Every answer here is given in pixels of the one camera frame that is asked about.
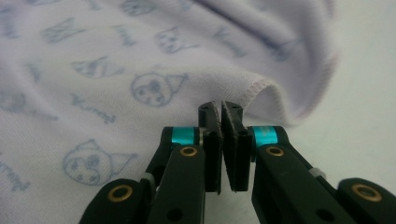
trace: blue drawing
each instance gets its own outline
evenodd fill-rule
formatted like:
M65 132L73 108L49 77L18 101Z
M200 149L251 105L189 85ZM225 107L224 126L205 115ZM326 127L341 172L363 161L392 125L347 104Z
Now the blue drawing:
M176 53L182 49L197 48L198 46L189 46L187 41L179 33L177 27L170 30L159 32L155 35L155 42L157 43L160 50L164 53Z
M127 0L120 5L120 8L128 16L134 17L149 13L155 6L145 0Z
M27 3L33 6L46 5L46 4L56 3L59 1L61 0L26 0Z
M250 0L249 3L259 11L266 11L268 9L268 3L262 0Z
M3 181L8 181L9 185L12 186L11 191L15 192L25 191L30 186L30 182L22 182L20 175L18 175L9 165L5 162L0 161L0 183Z
M102 9L99 6L99 3L97 1L95 1L95 0L85 0L85 1L87 1L90 4L90 7L91 7L92 10L97 11L97 10Z
M230 39L230 34L227 32L227 28L224 26L220 26L216 33L213 35L213 38L217 39L224 47L233 52L233 56L237 58L242 58L247 53L239 46L238 43L232 41Z
M57 120L58 118L46 113L37 111L27 105L25 96L22 93L12 93L0 91L0 109L8 113L23 114L37 119Z
M0 91L0 109L9 113L21 113L25 105L26 101L23 94Z
M14 8L0 5L0 35L9 39L17 38L14 25Z
M58 43L67 37L84 32L83 29L73 28L74 19L69 18L61 23L51 26L41 32L44 41L50 44Z
M162 76L156 73L136 77L131 85L132 96L145 105L167 105L180 90L188 75Z
M132 46L136 42L132 39L125 25L114 26L114 29L120 34L120 37L123 41L123 46Z
M177 2L181 6L182 11L188 11L194 5L191 0L177 0Z
M64 172L80 184L103 185L117 175L136 154L109 154L94 139L76 146L64 157Z
M291 40L283 44L272 42L268 37L262 38L265 47L271 50L271 57L278 62L286 61L294 52L294 49L301 43L301 40Z
M81 99L79 95L75 95L73 93L70 93L70 95L73 97L72 100L73 106L79 108L82 111L91 112L92 114L102 119L105 122L105 124L114 123L114 121L116 120L115 115L108 115L106 112L96 107L86 105L85 100Z
M40 80L41 74L42 74L41 71L38 69L38 67L33 63L28 63L25 66L27 67L28 71L32 75L34 81L38 82Z
M106 56L93 61L73 62L71 65L76 72L90 78L121 75L125 70L123 67L109 62Z

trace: screw hole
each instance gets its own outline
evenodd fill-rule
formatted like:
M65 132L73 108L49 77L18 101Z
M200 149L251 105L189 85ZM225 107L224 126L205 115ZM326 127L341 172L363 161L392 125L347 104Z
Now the screw hole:
M195 156L197 153L198 153L198 150L194 147L183 147L180 150L180 154L185 157L192 157L192 156Z
M113 203L120 203L131 197L132 192L133 190L130 186L118 185L107 194L107 198Z
M266 149L267 153L272 155L272 156L283 156L283 154L285 154L285 152L280 149L279 147L268 147Z
M381 194L376 189L373 189L370 186L366 186L363 184L354 184L352 186L352 190L353 192L355 192L355 194L367 201L373 203L378 203L382 201Z
M169 220L176 222L183 218L183 213L180 209L174 208L168 211L167 216Z
M331 212L327 211L326 209L318 209L317 216L320 217L323 221L333 222L334 216Z

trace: teal tape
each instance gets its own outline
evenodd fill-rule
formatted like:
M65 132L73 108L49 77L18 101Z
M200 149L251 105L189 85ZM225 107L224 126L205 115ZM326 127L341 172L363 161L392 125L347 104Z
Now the teal tape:
M277 135L273 126L252 126L252 128L256 138L256 148L277 143Z
M172 144L194 145L194 127L174 127L172 131Z

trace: brass screw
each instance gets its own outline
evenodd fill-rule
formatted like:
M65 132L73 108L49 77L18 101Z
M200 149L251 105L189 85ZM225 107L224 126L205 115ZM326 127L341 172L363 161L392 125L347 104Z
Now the brass screw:
M119 190L119 189L126 189L126 192L119 196L119 195L114 195L114 193ZM108 194L107 194L107 198L113 202L113 203L120 203L122 201L127 200L129 197L131 197L132 195L132 188L131 186L128 185L118 185L116 187L114 187Z
M367 185L354 184L352 185L352 190L359 197L367 201L378 203L382 200L381 194L376 189L373 189L372 187L369 187Z
M198 153L198 150L194 147L183 147L180 150L180 154L185 157L193 157Z
M270 154L271 156L283 156L285 154L285 152L280 149L279 147L268 147L265 150L268 154Z

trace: white fabric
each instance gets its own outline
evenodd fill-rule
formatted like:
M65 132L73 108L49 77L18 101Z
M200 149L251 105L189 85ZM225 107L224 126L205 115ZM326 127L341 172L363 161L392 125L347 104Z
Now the white fabric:
M203 103L300 121L332 74L331 21L325 0L0 0L0 223L78 223Z

